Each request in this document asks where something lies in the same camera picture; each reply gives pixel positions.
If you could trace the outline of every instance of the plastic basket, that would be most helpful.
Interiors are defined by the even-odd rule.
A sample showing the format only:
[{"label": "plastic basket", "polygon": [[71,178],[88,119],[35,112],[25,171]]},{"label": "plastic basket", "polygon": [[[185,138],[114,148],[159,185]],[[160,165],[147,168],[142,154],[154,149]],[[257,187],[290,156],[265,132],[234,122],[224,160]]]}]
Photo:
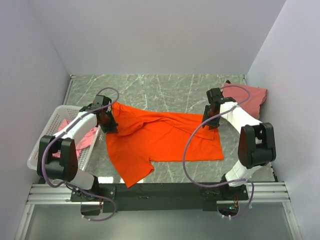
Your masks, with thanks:
[{"label": "plastic basket", "polygon": [[[80,106],[69,106],[69,105],[61,105],[58,106],[52,116],[50,117],[48,123],[46,124],[44,130],[41,133],[38,141],[36,142],[32,153],[27,161],[27,166],[30,169],[37,170],[38,164],[38,153],[39,153],[39,141],[43,135],[54,135],[58,132],[59,126],[61,125],[64,119],[72,121],[75,119],[81,109]],[[98,134],[100,131],[100,127],[97,128],[96,134],[94,136],[93,142],[90,146],[81,150],[80,156],[78,157],[78,168],[84,170],[87,166],[89,157],[97,140]]]}]

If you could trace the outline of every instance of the orange shirt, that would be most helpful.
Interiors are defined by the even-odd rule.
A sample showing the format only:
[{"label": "orange shirt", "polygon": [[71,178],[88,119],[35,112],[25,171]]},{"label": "orange shirt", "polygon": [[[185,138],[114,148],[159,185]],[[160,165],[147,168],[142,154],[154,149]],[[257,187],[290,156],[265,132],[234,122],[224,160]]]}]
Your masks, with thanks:
[{"label": "orange shirt", "polygon": [[[129,188],[154,171],[150,161],[180,162],[185,145],[202,122],[201,114],[153,112],[116,102],[112,106],[118,133],[106,135],[108,155]],[[187,161],[224,158],[218,129],[201,128],[193,137]]]}]

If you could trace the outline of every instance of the orange cloth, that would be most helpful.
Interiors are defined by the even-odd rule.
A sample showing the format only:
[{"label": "orange cloth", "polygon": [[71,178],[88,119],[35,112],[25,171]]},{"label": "orange cloth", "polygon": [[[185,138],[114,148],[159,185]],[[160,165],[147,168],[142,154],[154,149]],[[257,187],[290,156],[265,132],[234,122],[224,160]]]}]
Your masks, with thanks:
[{"label": "orange cloth", "polygon": [[[112,106],[118,133],[106,135],[108,155],[129,188],[154,171],[150,161],[182,161],[185,145],[202,122],[202,115],[153,112],[115,103]],[[187,161],[224,158],[218,129],[201,128],[193,137]]]}]

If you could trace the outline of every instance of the wire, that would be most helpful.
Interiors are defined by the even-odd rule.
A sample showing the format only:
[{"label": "wire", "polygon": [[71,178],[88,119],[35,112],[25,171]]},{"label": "wire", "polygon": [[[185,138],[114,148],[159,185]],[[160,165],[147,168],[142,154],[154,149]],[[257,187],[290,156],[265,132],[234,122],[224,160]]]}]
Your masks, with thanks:
[{"label": "wire", "polygon": [[[248,101],[251,97],[251,94],[250,92],[245,89],[243,86],[240,86],[240,85],[233,85],[233,84],[228,84],[227,86],[224,86],[224,87],[221,87],[221,89],[225,89],[225,88],[231,88],[231,87],[236,87],[236,88],[240,88],[240,89],[243,89],[244,91],[246,91],[246,93],[248,94],[247,98],[245,100],[242,100],[238,103],[239,104],[242,104],[246,101]],[[195,185],[199,186],[199,187],[202,187],[202,188],[216,188],[216,187],[220,187],[220,186],[223,186],[223,185],[227,185],[227,184],[231,184],[231,183],[235,183],[235,182],[247,182],[247,183],[250,183],[252,185],[252,191],[251,191],[251,196],[250,196],[250,199],[249,199],[249,202],[248,204],[246,205],[246,207],[241,211],[239,212],[237,215],[235,216],[231,216],[231,218],[235,218],[235,217],[238,217],[240,216],[241,214],[243,214],[247,209],[248,207],[251,205],[251,202],[252,202],[252,199],[254,197],[254,190],[255,190],[255,185],[254,183],[251,181],[251,180],[247,180],[245,178],[241,178],[241,179],[235,179],[235,180],[231,180],[231,181],[225,181],[225,182],[221,182],[221,183],[217,183],[217,184],[212,184],[212,185],[206,185],[206,184],[201,184],[201,183],[198,183],[196,182],[195,180],[193,180],[191,178],[191,176],[188,174],[188,171],[187,171],[187,167],[186,167],[186,155],[187,155],[187,150],[188,150],[188,146],[192,140],[192,138],[196,135],[197,131],[202,128],[206,123],[210,122],[211,120],[213,119],[216,119],[216,118],[219,118],[221,117],[222,115],[224,114],[227,114],[227,113],[230,113],[231,111],[233,111],[238,105],[234,105],[232,108],[230,108],[229,110],[227,111],[224,111],[222,113],[219,113],[217,115],[214,115],[212,117],[209,117],[207,120],[203,121],[195,130],[194,132],[191,134],[190,138],[188,139],[185,147],[184,147],[184,151],[183,151],[183,157],[182,157],[182,166],[183,166],[183,171],[184,171],[184,174],[185,176],[192,182],[194,183]]]},{"label": "wire", "polygon": [[61,181],[59,182],[57,185],[54,185],[48,178],[48,175],[46,173],[46,168],[45,168],[45,163],[46,163],[46,158],[48,156],[48,153],[49,153],[49,149],[51,148],[51,146],[56,142],[58,141],[59,139],[61,139],[67,132],[69,132],[75,125],[77,125],[79,123],[79,121],[84,118],[85,116],[89,115],[89,114],[92,114],[96,111],[100,111],[102,109],[106,109],[110,106],[112,106],[115,102],[118,101],[119,99],[119,96],[120,96],[120,93],[118,92],[117,89],[113,88],[113,87],[110,87],[110,86],[107,86],[105,88],[102,88],[98,94],[100,94],[102,91],[106,90],[106,89],[111,89],[111,90],[114,90],[117,94],[116,98],[114,101],[112,101],[111,103],[109,103],[108,105],[105,105],[105,106],[101,106],[101,107],[98,107],[96,109],[93,109],[91,111],[88,111],[86,112],[85,114],[83,114],[81,117],[78,117],[70,126],[68,126],[68,128],[63,132],[61,133],[60,135],[56,136],[45,148],[44,152],[43,152],[43,155],[42,155],[42,160],[41,160],[41,171],[42,171],[42,176],[45,180],[45,182],[52,188],[58,188],[60,187],[62,184],[65,184],[66,186],[70,187],[70,188],[75,188],[76,190],[79,190],[81,191],[82,193],[88,195],[88,196],[91,196],[91,197],[94,197],[94,198],[99,198],[99,199],[104,199],[108,202],[111,202],[114,206],[114,209],[113,209],[113,213],[111,213],[109,216],[105,217],[105,218],[102,218],[102,219],[92,219],[92,218],[89,218],[87,216],[84,216],[85,219],[88,219],[89,221],[93,221],[93,222],[102,222],[102,221],[105,221],[105,220],[108,220],[110,219],[113,215],[115,215],[115,213],[117,212],[117,205],[116,203],[111,199],[111,198],[108,198],[108,197],[105,197],[105,196],[99,196],[99,195],[95,195],[93,193],[90,193],[90,192],[87,192],[86,190],[83,190],[81,188],[78,188],[77,186],[74,186],[70,183],[67,183],[65,181]]}]

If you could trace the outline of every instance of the gray wall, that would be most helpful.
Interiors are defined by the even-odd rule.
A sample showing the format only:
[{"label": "gray wall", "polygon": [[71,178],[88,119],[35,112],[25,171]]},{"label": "gray wall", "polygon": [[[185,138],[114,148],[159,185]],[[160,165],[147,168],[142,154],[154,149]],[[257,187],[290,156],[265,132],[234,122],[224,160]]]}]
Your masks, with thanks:
[{"label": "gray wall", "polygon": [[319,238],[320,2],[287,0],[247,76],[268,89],[262,119],[275,128],[275,170],[305,239]]},{"label": "gray wall", "polygon": [[69,76],[28,1],[1,1],[0,33],[0,238],[11,240],[37,177],[27,159]]},{"label": "gray wall", "polygon": [[72,74],[246,74],[285,0],[29,0]]}]

